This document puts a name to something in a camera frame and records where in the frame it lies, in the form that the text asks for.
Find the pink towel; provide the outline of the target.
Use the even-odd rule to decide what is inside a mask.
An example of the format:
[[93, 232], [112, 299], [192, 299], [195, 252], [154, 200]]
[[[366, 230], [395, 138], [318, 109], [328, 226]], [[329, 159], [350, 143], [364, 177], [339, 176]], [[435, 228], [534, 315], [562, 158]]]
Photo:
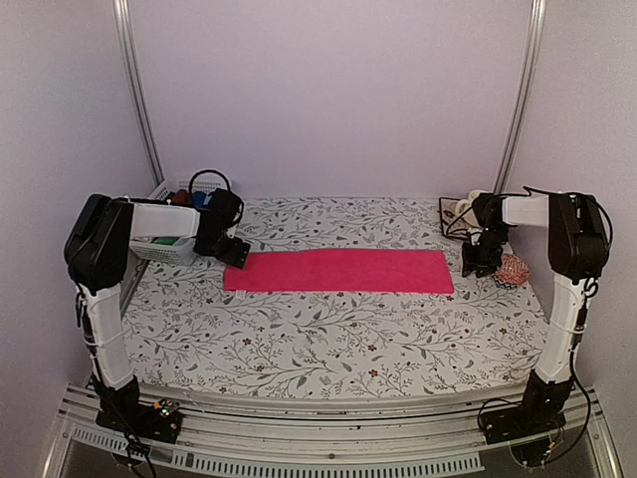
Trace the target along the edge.
[[317, 249], [251, 253], [242, 269], [227, 267], [227, 291], [374, 292], [450, 295], [447, 259], [435, 250]]

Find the right robot arm white sleeve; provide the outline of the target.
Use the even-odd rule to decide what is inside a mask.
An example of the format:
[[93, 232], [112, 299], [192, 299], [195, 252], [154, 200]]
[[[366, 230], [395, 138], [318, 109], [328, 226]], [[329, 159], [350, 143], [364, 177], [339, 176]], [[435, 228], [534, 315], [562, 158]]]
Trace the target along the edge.
[[488, 443], [499, 443], [558, 429], [563, 406], [574, 387], [579, 345], [586, 329], [588, 302], [598, 290], [613, 237], [609, 216], [594, 196], [578, 192], [483, 194], [473, 205], [481, 233], [503, 247], [513, 227], [543, 227], [553, 273], [553, 302], [544, 348], [527, 380], [522, 401], [480, 412], [478, 426]]

